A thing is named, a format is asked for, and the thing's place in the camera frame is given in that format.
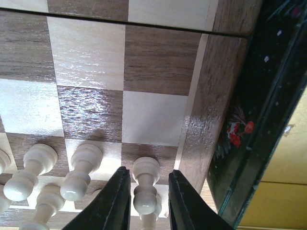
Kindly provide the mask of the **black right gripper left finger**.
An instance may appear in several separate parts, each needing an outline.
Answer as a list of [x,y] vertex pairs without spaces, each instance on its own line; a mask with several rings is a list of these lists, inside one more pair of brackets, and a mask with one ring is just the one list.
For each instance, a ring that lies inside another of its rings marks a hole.
[[130,171],[120,166],[93,201],[65,230],[128,230],[130,228]]

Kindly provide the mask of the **white chess piece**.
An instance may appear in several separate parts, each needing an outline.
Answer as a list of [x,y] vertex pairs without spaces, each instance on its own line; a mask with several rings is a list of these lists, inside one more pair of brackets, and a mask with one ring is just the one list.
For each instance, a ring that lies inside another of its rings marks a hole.
[[0,214],[7,211],[12,203],[12,201],[4,195],[3,189],[4,185],[0,185]]
[[60,194],[60,187],[45,186],[36,199],[35,216],[23,223],[20,230],[49,230],[47,222],[63,208],[65,199]]

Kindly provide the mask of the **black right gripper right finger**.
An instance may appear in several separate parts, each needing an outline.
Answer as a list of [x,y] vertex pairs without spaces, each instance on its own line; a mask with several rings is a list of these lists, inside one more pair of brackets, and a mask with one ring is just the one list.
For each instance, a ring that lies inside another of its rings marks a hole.
[[179,170],[169,174],[169,218],[172,230],[231,230],[201,198]]

